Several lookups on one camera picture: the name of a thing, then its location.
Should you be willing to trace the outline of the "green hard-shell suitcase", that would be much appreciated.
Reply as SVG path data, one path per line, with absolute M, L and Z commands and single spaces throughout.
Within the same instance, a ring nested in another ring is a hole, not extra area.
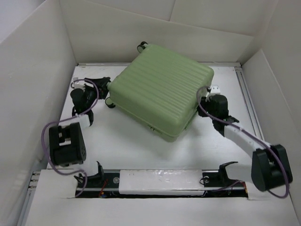
M 174 142 L 197 113 L 197 90 L 210 86 L 211 67 L 142 42 L 139 55 L 108 84 L 111 102 L 126 115 Z

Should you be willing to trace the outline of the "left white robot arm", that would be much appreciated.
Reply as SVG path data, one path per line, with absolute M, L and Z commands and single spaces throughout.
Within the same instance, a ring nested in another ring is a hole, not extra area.
M 111 79 L 74 79 L 71 82 L 70 92 L 73 108 L 71 117 L 50 122 L 41 134 L 41 144 L 51 168 L 61 176 L 81 173 L 85 178 L 84 170 L 62 172 L 57 167 L 68 167 L 74 164 L 83 164 L 87 153 L 82 135 L 84 127 L 90 127 L 94 122 L 93 108 L 98 100 L 105 99 L 109 93 L 108 84 Z

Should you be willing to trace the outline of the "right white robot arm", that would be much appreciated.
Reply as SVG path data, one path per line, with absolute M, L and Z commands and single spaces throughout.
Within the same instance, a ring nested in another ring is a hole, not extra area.
M 261 192 L 284 199 L 289 195 L 293 175 L 286 149 L 272 145 L 245 130 L 240 121 L 229 115 L 228 100 L 216 94 L 209 98 L 197 94 L 198 114 L 209 117 L 214 129 L 251 156 L 251 180 Z

